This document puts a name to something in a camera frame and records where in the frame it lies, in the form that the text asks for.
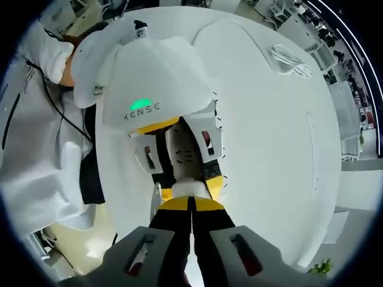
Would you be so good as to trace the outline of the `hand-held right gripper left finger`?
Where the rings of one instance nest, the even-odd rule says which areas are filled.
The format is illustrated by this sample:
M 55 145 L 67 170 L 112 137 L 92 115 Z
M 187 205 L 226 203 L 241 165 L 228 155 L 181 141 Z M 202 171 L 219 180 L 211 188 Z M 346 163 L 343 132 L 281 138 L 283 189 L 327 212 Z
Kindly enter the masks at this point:
M 101 286 L 188 286 L 190 198 L 178 197 L 158 208 L 148 227 L 137 227 L 106 251 L 98 268 Z

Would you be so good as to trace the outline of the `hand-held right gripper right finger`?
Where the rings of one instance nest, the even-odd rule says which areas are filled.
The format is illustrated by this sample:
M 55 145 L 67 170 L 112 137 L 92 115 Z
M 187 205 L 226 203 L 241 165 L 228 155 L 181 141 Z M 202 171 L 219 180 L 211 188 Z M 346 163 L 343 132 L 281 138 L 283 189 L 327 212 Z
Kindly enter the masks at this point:
M 248 227 L 236 226 L 224 206 L 194 198 L 192 226 L 206 286 L 298 286 L 299 274 L 273 244 Z

